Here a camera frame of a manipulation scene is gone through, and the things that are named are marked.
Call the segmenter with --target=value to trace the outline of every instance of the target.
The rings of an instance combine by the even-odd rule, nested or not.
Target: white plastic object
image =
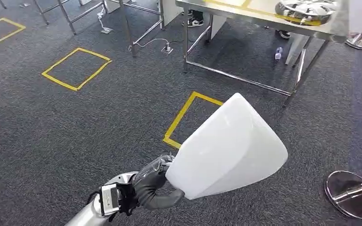
[[[280,60],[282,57],[282,47],[278,47],[275,51],[275,59]]]
[[[236,93],[181,145],[166,178],[192,200],[263,180],[287,158],[278,136]]]

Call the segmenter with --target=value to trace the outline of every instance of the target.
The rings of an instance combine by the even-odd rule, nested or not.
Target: electrical cable
[[[150,40],[149,42],[147,42],[145,45],[140,45],[139,43],[136,43],[137,45],[139,45],[141,48],[144,48],[145,46],[147,46],[148,44],[150,44],[151,42],[153,42],[153,41],[155,41],[155,40],[164,40],[164,41],[166,41],[167,43],[166,43],[166,45],[169,45],[170,44],[170,42],[167,40],[167,39],[152,39],[152,40]]]
[[[102,17],[103,17],[103,11],[105,10],[105,8],[102,6],[102,11],[100,12],[100,13],[97,13],[97,15],[98,15],[98,20],[99,20],[99,22],[100,22],[100,26],[102,27],[102,29],[104,30],[104,31],[106,31],[106,32],[110,32],[112,29],[110,29],[110,28],[108,28],[108,27],[104,27],[103,26],[103,23],[102,23]]]

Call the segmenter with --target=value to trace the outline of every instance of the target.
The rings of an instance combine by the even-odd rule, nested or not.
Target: metal table
[[[188,65],[194,65],[207,69],[212,72],[216,72],[240,81],[247,82],[252,85],[259,86],[263,89],[271,90],[273,92],[288,96],[284,103],[287,106],[292,98],[295,96],[297,90],[303,85],[304,81],[309,76],[309,73],[313,66],[316,64],[319,57],[323,54],[324,50],[328,46],[330,41],[343,43],[348,37],[349,32],[349,1],[339,0],[340,9],[334,13],[332,18],[323,25],[297,25],[285,20],[284,16],[278,16],[275,12],[275,6],[279,3],[279,0],[175,0],[176,5],[184,8],[184,21],[187,24],[188,10],[199,10],[210,14],[209,25],[192,44],[188,46],[188,27],[184,26],[183,32],[183,60],[184,69],[187,70]],[[258,83],[249,79],[241,78],[236,75],[226,73],[199,63],[195,63],[188,60],[188,54],[191,53],[197,43],[207,35],[206,41],[210,42],[213,28],[214,16],[222,16],[236,20],[244,20],[253,24],[261,26],[268,26],[278,30],[286,30],[293,33],[309,36],[309,40],[306,42],[303,50],[295,63],[299,64],[296,83],[291,92],[281,90],[275,87],[271,87],[265,84]],[[307,69],[303,72],[304,58],[306,55],[306,49],[310,45],[313,38],[325,40],[313,60],[308,65]]]
[[[130,44],[128,46],[128,51],[131,51],[133,57],[136,56],[135,45],[137,45],[139,41],[141,41],[145,36],[147,36],[157,26],[160,25],[161,29],[164,29],[164,27],[165,27],[165,20],[164,20],[164,17],[163,17],[163,2],[162,2],[162,0],[158,1],[158,3],[159,3],[158,4],[158,6],[159,6],[158,11],[151,10],[149,8],[145,8],[145,7],[142,7],[142,6],[134,5],[132,3],[124,3],[123,0],[109,0],[109,1],[120,4],[120,10],[121,10],[121,12],[123,14],[123,20],[124,20],[124,28],[125,28],[125,31],[127,33],[128,42]],[[124,10],[124,6],[128,6],[128,7],[131,7],[131,8],[136,8],[136,9],[139,9],[139,10],[142,10],[142,11],[145,11],[145,12],[149,12],[149,13],[152,13],[152,14],[159,15],[159,20],[154,25],[152,25],[149,29],[147,29],[145,31],[145,33],[143,33],[136,41],[133,41],[132,36],[131,36],[130,25],[128,24],[128,19],[127,19],[127,15],[125,13],[125,10]]]

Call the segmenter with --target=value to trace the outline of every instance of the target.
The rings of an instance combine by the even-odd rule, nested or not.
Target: yellow floor marking
[[[4,17],[1,18],[0,21],[5,21],[6,23],[9,23],[9,24],[14,25],[14,26],[16,26],[16,27],[19,28],[19,29],[15,30],[14,32],[12,32],[12,33],[6,35],[5,37],[1,38],[1,39],[0,39],[0,42],[3,41],[3,40],[5,40],[5,39],[7,39],[7,38],[9,38],[10,36],[13,36],[13,35],[19,33],[20,31],[22,31],[22,30],[25,29],[25,26],[23,26],[23,25],[21,25],[21,24],[18,24],[18,23],[16,23],[16,22],[13,22],[13,21],[11,21],[11,20],[9,20],[9,19],[6,19],[6,18],[4,18]]]
[[[218,101],[216,99],[213,99],[211,97],[205,96],[203,94],[200,94],[198,92],[193,91],[191,96],[188,98],[187,102],[185,102],[184,106],[181,108],[180,112],[178,113],[177,117],[175,117],[174,121],[171,123],[169,129],[167,130],[167,132],[165,133],[165,137],[163,139],[164,142],[168,143],[169,145],[175,147],[175,148],[180,148],[181,144],[178,143],[177,141],[174,141],[170,138],[171,134],[174,132],[175,128],[177,127],[178,123],[180,123],[181,119],[183,118],[184,114],[187,112],[188,108],[191,106],[193,100],[199,97],[201,99],[204,99],[206,101],[209,101],[213,104],[216,105],[223,105],[223,102]]]
[[[48,75],[48,72],[50,70],[52,70],[54,67],[56,67],[57,65],[59,65],[60,63],[62,63],[63,61],[65,61],[67,58],[69,58],[71,55],[73,55],[74,53],[76,53],[77,51],[82,51],[82,52],[85,52],[85,53],[89,53],[89,54],[92,54],[94,56],[97,56],[97,57],[100,57],[104,60],[107,60],[106,63],[104,63],[94,74],[92,74],[90,77],[87,78],[87,80],[85,80],[84,82],[81,83],[81,85],[79,85],[78,87],[74,87],[74,86],[71,86],[67,83],[64,83],[58,79],[55,79],[54,77]],[[104,56],[104,55],[101,55],[99,53],[95,53],[95,52],[92,52],[90,50],[87,50],[87,49],[83,49],[83,48],[76,48],[75,50],[73,50],[71,53],[67,54],[67,56],[65,56],[64,58],[60,59],[59,61],[57,61],[54,65],[52,65],[50,68],[48,68],[46,71],[42,72],[42,75],[47,77],[48,79],[50,79],[51,81],[53,82],[56,82],[57,84],[59,85],[62,85],[68,89],[71,89],[71,90],[74,90],[74,91],[78,91],[79,89],[81,89],[87,82],[89,82],[91,79],[93,79],[99,72],[101,72],[107,64],[111,63],[112,60],[110,60],[110,58]]]

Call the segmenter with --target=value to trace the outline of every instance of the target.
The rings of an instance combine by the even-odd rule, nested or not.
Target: silver robot arm segment
[[[122,173],[109,180],[106,185],[112,183],[127,184],[130,182],[132,176],[137,174],[137,171]],[[76,216],[74,216],[66,226],[102,226],[110,218],[110,216],[103,216],[101,205],[99,202],[99,195],[96,195],[94,200],[88,203]]]

